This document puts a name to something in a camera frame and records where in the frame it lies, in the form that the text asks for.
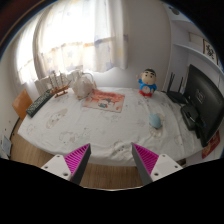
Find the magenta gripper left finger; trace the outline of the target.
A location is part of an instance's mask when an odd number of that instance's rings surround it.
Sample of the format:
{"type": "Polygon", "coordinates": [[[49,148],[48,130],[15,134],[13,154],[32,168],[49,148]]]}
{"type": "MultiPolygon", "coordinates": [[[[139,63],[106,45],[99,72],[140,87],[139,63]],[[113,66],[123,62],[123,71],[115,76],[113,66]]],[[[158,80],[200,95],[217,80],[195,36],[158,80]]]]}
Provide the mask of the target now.
{"type": "Polygon", "coordinates": [[[91,155],[91,145],[86,144],[67,155],[55,155],[42,169],[79,185],[91,155]]]}

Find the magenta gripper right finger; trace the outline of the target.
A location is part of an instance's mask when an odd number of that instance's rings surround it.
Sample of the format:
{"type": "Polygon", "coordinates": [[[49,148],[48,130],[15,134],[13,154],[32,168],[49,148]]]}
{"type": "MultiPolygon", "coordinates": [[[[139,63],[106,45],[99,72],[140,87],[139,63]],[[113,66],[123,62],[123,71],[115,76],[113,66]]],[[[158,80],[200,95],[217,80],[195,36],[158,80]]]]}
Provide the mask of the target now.
{"type": "Polygon", "coordinates": [[[132,144],[132,155],[143,185],[148,185],[182,169],[182,167],[168,155],[157,155],[135,143],[132,144]]]}

